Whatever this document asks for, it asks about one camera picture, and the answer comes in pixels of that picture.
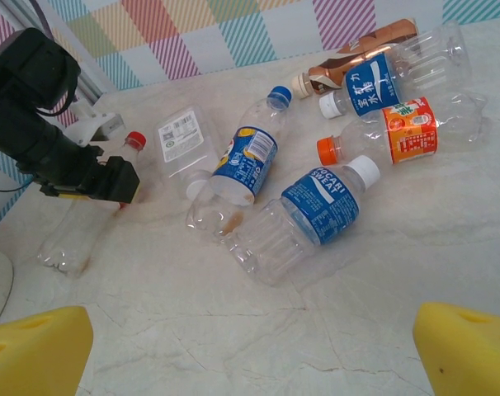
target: white table surface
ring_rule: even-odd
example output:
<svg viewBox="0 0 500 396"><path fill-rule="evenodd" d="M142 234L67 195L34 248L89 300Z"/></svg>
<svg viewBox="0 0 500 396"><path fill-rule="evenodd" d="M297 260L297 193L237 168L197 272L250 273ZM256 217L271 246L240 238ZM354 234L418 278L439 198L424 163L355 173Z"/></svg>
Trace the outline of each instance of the white table surface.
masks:
<svg viewBox="0 0 500 396"><path fill-rule="evenodd" d="M31 260L68 202L36 186L17 202L0 223L0 251L15 264L2 321L87 307L95 338L80 395L432 394L412 338L420 304L500 315L500 20L463 31L471 89L489 97L487 141L394 167L356 225L278 287L255 283L223 247L185 228L189 202L157 181L151 144L140 162L148 202L106 231L81 279ZM228 142L248 106L324 58L116 93L99 107L151 140L158 121L195 102ZM257 209L318 166L316 140L351 120L325 120L317 100L293 104Z"/></svg>

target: bottle label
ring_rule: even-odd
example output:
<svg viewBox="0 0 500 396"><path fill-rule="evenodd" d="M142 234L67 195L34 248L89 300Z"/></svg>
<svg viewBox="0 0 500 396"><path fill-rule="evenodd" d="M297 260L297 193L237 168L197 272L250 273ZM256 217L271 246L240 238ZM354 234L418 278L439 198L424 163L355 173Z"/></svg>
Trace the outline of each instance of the bottle label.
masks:
<svg viewBox="0 0 500 396"><path fill-rule="evenodd" d="M158 134L165 163L170 163L204 142L194 111L188 111L166 124L158 130Z"/></svg>
<svg viewBox="0 0 500 396"><path fill-rule="evenodd" d="M425 97L382 110L393 163L437 151L435 115Z"/></svg>
<svg viewBox="0 0 500 396"><path fill-rule="evenodd" d="M399 103L385 54L378 54L349 70L346 84L359 116Z"/></svg>
<svg viewBox="0 0 500 396"><path fill-rule="evenodd" d="M356 220L360 208L338 176L317 167L283 194L307 218L323 245Z"/></svg>
<svg viewBox="0 0 500 396"><path fill-rule="evenodd" d="M264 130L244 126L221 157L214 176L230 177L257 195L277 153L276 141Z"/></svg>
<svg viewBox="0 0 500 396"><path fill-rule="evenodd" d="M343 79L351 68L415 37L417 33L413 20L401 19L352 40L328 60L309 69L314 90L321 95L331 89L341 88L344 85Z"/></svg>

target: clear plastic bottle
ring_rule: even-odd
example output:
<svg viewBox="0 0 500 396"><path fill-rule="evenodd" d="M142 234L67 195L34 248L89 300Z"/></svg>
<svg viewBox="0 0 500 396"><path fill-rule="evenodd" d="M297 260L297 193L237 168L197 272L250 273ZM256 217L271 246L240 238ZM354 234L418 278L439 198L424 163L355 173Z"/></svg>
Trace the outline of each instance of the clear plastic bottle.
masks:
<svg viewBox="0 0 500 396"><path fill-rule="evenodd" d="M275 87L246 111L213 176L191 205L189 227L220 240L241 224L288 133L285 121L291 98L288 88Z"/></svg>
<svg viewBox="0 0 500 396"><path fill-rule="evenodd" d="M379 169L367 156L343 167L317 167L223 243L248 274L273 285L355 221L360 196L379 178Z"/></svg>
<svg viewBox="0 0 500 396"><path fill-rule="evenodd" d="M323 95L342 88L343 78L351 68L389 50L398 43L411 39L417 33L415 20L405 18L351 40L325 62L310 68L307 73L292 78L294 95L303 99L313 93Z"/></svg>
<svg viewBox="0 0 500 396"><path fill-rule="evenodd" d="M471 68L459 25L450 21L357 65L344 89L319 100L327 119L348 113L363 116L433 92L461 87Z"/></svg>
<svg viewBox="0 0 500 396"><path fill-rule="evenodd" d="M384 169L443 151L460 151L481 133L487 99L475 93L442 93L372 111L352 121L340 136L318 141L323 165L365 154Z"/></svg>
<svg viewBox="0 0 500 396"><path fill-rule="evenodd" d="M138 154L145 143L140 132L131 132L123 146L105 153L101 161L111 156L122 157L136 167ZM73 200L61 223L40 246L38 262L69 277L80 276L89 265L92 249L109 220L124 206L103 200Z"/></svg>
<svg viewBox="0 0 500 396"><path fill-rule="evenodd" d="M202 109L188 106L155 128L160 172L180 197L194 200L208 182L222 154L219 136Z"/></svg>

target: pocari sweat bottle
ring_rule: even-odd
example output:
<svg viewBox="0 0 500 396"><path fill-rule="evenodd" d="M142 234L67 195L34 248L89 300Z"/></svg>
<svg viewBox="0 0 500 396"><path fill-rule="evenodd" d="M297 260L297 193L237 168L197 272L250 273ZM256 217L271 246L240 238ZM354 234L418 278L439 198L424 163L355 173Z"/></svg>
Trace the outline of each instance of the pocari sweat bottle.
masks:
<svg viewBox="0 0 500 396"><path fill-rule="evenodd" d="M248 274L273 285L356 220L361 195L379 178L365 155L342 167L317 167L248 216L223 243Z"/></svg>
<svg viewBox="0 0 500 396"><path fill-rule="evenodd" d="M252 105L208 183L193 201L186 224L216 240L240 225L246 209L267 178L278 143L285 138L285 121L292 95L275 87Z"/></svg>

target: yellow sponge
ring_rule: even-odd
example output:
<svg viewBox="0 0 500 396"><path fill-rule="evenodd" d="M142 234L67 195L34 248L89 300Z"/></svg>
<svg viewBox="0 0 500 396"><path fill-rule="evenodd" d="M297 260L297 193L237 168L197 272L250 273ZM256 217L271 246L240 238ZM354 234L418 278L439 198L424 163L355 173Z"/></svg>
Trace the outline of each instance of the yellow sponge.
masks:
<svg viewBox="0 0 500 396"><path fill-rule="evenodd" d="M500 396L500 317L426 303L413 338L436 396Z"/></svg>
<svg viewBox="0 0 500 396"><path fill-rule="evenodd" d="M75 395L92 347L83 307L0 325L0 395Z"/></svg>

